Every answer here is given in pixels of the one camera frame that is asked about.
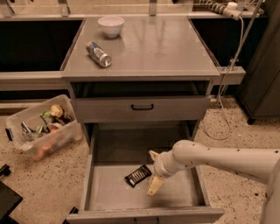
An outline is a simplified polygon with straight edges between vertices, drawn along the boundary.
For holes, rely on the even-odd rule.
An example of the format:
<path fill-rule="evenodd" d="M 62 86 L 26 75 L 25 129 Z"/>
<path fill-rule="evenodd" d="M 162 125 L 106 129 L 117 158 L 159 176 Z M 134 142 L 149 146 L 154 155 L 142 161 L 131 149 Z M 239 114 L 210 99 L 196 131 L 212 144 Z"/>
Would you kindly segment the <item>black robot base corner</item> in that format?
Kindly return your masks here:
<path fill-rule="evenodd" d="M 18 193 L 0 181 L 0 224 L 19 224 L 10 217 L 10 213 L 22 200 Z"/>

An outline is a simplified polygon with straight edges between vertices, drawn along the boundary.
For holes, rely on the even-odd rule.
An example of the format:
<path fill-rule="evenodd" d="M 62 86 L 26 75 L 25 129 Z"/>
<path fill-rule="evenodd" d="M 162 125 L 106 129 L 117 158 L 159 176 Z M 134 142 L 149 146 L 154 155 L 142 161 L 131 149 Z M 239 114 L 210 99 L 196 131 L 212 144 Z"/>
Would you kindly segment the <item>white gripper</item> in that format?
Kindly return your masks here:
<path fill-rule="evenodd" d="M 179 163 L 175 160 L 171 150 L 162 153 L 150 150 L 149 154 L 154 162 L 153 170 L 157 177 L 151 177 L 146 194 L 153 196 L 165 182 L 163 179 L 173 176 L 179 170 Z"/>

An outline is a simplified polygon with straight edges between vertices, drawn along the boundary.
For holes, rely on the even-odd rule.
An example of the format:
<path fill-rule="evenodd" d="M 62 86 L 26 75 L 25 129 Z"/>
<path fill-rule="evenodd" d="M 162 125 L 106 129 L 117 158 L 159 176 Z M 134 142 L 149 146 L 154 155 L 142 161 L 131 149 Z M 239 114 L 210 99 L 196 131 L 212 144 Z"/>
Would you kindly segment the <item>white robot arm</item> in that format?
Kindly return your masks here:
<path fill-rule="evenodd" d="M 278 149 L 214 148 L 179 140 L 169 151 L 150 152 L 153 173 L 147 194 L 155 194 L 177 172 L 208 165 L 266 185 L 260 224 L 280 224 L 280 151 Z"/>

